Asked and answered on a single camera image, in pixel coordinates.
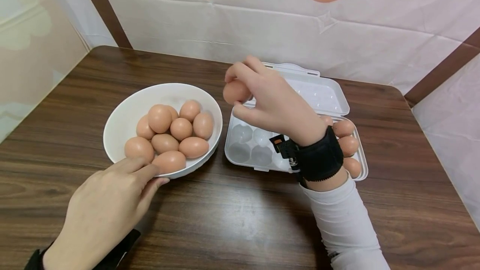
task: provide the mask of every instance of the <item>white bowl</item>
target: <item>white bowl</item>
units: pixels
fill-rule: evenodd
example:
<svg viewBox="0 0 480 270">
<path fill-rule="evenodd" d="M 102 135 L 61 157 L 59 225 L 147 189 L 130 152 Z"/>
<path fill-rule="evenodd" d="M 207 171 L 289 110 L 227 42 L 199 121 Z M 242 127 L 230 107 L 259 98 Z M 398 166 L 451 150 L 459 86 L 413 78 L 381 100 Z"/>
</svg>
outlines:
<svg viewBox="0 0 480 270">
<path fill-rule="evenodd" d="M 202 106 L 202 112 L 211 113 L 214 119 L 213 134 L 208 139 L 208 152 L 197 159 L 187 159 L 187 167 L 177 172 L 158 175 L 159 178 L 180 178 L 202 166 L 218 146 L 222 134 L 223 118 L 217 101 L 207 92 L 197 87 L 168 83 L 140 90 L 123 100 L 111 113 L 103 130 L 103 147 L 107 156 L 116 163 L 125 158 L 123 146 L 129 138 L 135 137 L 139 119 L 157 104 L 171 105 L 180 111 L 185 101 L 194 99 Z"/>
</svg>

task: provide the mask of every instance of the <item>wooden table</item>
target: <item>wooden table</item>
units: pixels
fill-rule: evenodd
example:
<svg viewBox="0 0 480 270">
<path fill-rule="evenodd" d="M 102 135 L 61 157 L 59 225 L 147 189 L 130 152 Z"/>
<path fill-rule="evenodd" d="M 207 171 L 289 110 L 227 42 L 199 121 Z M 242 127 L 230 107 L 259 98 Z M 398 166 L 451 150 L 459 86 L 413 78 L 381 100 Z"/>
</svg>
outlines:
<svg viewBox="0 0 480 270">
<path fill-rule="evenodd" d="M 227 64 L 97 47 L 0 145 L 0 268 L 22 269 L 60 231 L 70 196 L 110 165 L 103 126 L 127 96 L 187 83 L 215 97 L 224 129 L 196 172 L 161 187 L 151 232 L 122 269 L 328 269 L 294 177 L 224 156 Z M 358 189 L 392 269 L 480 269 L 480 237 L 401 93 L 338 80 L 370 174 Z"/>
</svg>

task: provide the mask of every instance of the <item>bowl rim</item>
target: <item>bowl rim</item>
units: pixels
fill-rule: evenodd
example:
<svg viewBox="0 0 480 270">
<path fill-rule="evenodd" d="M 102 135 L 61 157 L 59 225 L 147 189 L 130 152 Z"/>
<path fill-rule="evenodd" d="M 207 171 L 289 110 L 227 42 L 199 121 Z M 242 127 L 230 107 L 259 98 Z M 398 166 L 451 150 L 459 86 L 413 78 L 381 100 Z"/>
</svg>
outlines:
<svg viewBox="0 0 480 270">
<path fill-rule="evenodd" d="M 107 122 L 105 122 L 105 125 L 103 127 L 103 136 L 102 136 L 102 142 L 103 142 L 103 149 L 105 151 L 105 153 L 107 154 L 108 158 L 110 159 L 110 161 L 112 163 L 115 163 L 113 162 L 113 159 L 111 158 L 110 156 L 110 153 L 108 152 L 108 149 L 107 147 L 105 146 L 105 131 L 106 131 L 106 128 L 108 126 L 108 124 L 113 121 L 112 119 L 112 115 L 115 113 L 115 111 L 117 111 L 117 109 L 120 108 L 121 105 L 123 105 L 127 100 L 130 99 L 130 97 L 133 97 L 135 96 L 136 94 L 138 93 L 141 93 L 142 91 L 144 90 L 147 90 L 147 89 L 154 89 L 155 87 L 158 87 L 158 86 L 167 86 L 167 85 L 183 85 L 183 86 L 188 86 L 190 88 L 194 88 L 194 89 L 197 89 L 203 93 L 205 93 L 208 97 L 210 97 L 214 102 L 215 102 L 215 108 L 217 109 L 217 111 L 219 112 L 219 115 L 220 115 L 220 120 L 221 120 L 221 125 L 219 126 L 220 127 L 220 130 L 218 131 L 218 136 L 217 136 L 217 139 L 215 140 L 214 142 L 214 146 L 211 146 L 209 148 L 209 150 L 205 153 L 204 156 L 207 156 L 209 153 L 211 153 L 215 148 L 217 148 L 217 144 L 219 143 L 220 141 L 220 137 L 222 135 L 222 130 L 223 130 L 223 114 L 222 114 L 222 110 L 220 109 L 220 105 L 218 104 L 217 100 L 214 99 L 214 97 L 212 95 L 210 95 L 210 93 L 208 93 L 207 91 L 201 89 L 200 87 L 196 87 L 196 86 L 193 86 L 193 85 L 189 85 L 189 84 L 184 84 L 184 83 L 177 83 L 177 82 L 170 82 L 170 83 L 164 83 L 164 84 L 156 84 L 156 85 L 152 85 L 152 86 L 149 86 L 149 87 L 145 87 L 144 89 L 142 90 L 139 90 L 139 91 L 136 91 L 135 93 L 131 94 L 130 96 L 126 97 L 126 99 L 122 100 L 122 102 L 120 102 L 116 107 L 115 109 L 113 109 L 113 111 L 110 113 L 110 115 L 108 116 L 108 119 L 107 119 Z M 200 158 L 199 160 L 197 160 L 193 165 L 189 166 L 189 167 L 185 167 L 179 171 L 176 171 L 176 172 L 171 172 L 171 173 L 165 173 L 165 174 L 161 174 L 161 175 L 156 175 L 155 177 L 157 178 L 164 178 L 164 177 L 168 177 L 170 175 L 174 175 L 174 174 L 177 174 L 177 173 L 180 173 L 180 172 L 183 172 L 185 171 L 186 169 L 189 169 L 190 167 L 194 167 L 196 166 L 198 163 L 202 162 L 202 158 Z"/>
</svg>

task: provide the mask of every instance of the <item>brown egg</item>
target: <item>brown egg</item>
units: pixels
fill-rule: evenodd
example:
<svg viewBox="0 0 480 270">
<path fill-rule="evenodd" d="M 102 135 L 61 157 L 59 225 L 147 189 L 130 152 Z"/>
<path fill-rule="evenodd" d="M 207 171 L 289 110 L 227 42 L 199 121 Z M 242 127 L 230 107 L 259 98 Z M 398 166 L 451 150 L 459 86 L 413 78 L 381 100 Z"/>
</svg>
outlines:
<svg viewBox="0 0 480 270">
<path fill-rule="evenodd" d="M 213 133 L 213 119 L 207 112 L 201 112 L 193 121 L 193 131 L 197 137 L 207 140 Z"/>
<path fill-rule="evenodd" d="M 345 157 L 345 159 L 343 159 L 343 167 L 347 169 L 352 178 L 357 178 L 361 174 L 360 162 L 352 157 Z"/>
<path fill-rule="evenodd" d="M 322 119 L 328 126 L 333 126 L 333 119 L 330 116 L 323 115 L 320 116 L 320 119 Z"/>
<path fill-rule="evenodd" d="M 333 131 L 335 135 L 339 138 L 347 137 L 347 135 L 352 135 L 354 130 L 355 126 L 350 120 L 342 120 L 333 124 Z"/>
<path fill-rule="evenodd" d="M 206 154 L 209 148 L 207 141 L 199 137 L 188 137 L 180 142 L 179 151 L 187 157 L 187 159 L 196 159 Z"/>
<path fill-rule="evenodd" d="M 175 138 L 169 134 L 154 135 L 152 138 L 152 146 L 158 154 L 162 154 L 167 151 L 178 151 L 179 141 L 175 140 Z"/>
<path fill-rule="evenodd" d="M 154 105 L 148 111 L 148 125 L 158 134 L 163 134 L 172 123 L 172 114 L 166 105 Z"/>
<path fill-rule="evenodd" d="M 177 119 L 179 117 L 179 113 L 177 112 L 176 109 L 174 109 L 173 107 L 167 105 L 167 108 L 170 110 L 170 113 L 172 114 L 172 121 L 174 121 L 175 119 Z"/>
<path fill-rule="evenodd" d="M 195 100 L 187 100 L 180 109 L 180 118 L 185 118 L 190 122 L 200 113 L 200 104 Z"/>
<path fill-rule="evenodd" d="M 187 161 L 183 153 L 167 151 L 155 157 L 152 164 L 160 168 L 160 174 L 167 174 L 184 169 L 187 166 Z"/>
<path fill-rule="evenodd" d="M 146 138 L 147 140 L 151 140 L 152 137 L 155 135 L 155 131 L 148 125 L 148 115 L 143 116 L 140 118 L 137 124 L 137 135 L 139 137 Z"/>
<path fill-rule="evenodd" d="M 236 101 L 245 103 L 251 97 L 252 93 L 247 85 L 240 80 L 233 80 L 223 88 L 223 99 L 230 105 L 233 105 Z"/>
<path fill-rule="evenodd" d="M 135 158 L 142 156 L 148 163 L 152 162 L 153 157 L 155 156 L 152 144 L 146 138 L 142 137 L 130 138 L 125 143 L 124 150 L 126 157 Z"/>
<path fill-rule="evenodd" d="M 339 138 L 338 143 L 340 144 L 340 148 L 343 151 L 343 155 L 346 157 L 353 156 L 360 146 L 359 141 L 351 135 Z"/>
<path fill-rule="evenodd" d="M 178 141 L 191 137 L 193 133 L 192 123 L 185 118 L 177 118 L 170 125 L 170 133 Z"/>
</svg>

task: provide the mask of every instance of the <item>egg carton lid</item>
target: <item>egg carton lid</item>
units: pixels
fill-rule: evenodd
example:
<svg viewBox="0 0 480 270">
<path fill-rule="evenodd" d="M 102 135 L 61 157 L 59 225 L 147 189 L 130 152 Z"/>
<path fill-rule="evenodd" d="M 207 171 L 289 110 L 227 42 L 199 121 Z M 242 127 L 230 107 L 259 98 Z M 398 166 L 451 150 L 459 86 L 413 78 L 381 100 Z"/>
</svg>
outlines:
<svg viewBox="0 0 480 270">
<path fill-rule="evenodd" d="M 340 85 L 329 78 L 321 77 L 319 71 L 309 70 L 294 64 L 263 63 L 266 67 L 275 69 L 300 94 L 303 99 L 322 115 L 344 116 L 350 113 L 345 94 Z M 245 103 L 255 106 L 253 98 Z"/>
</svg>

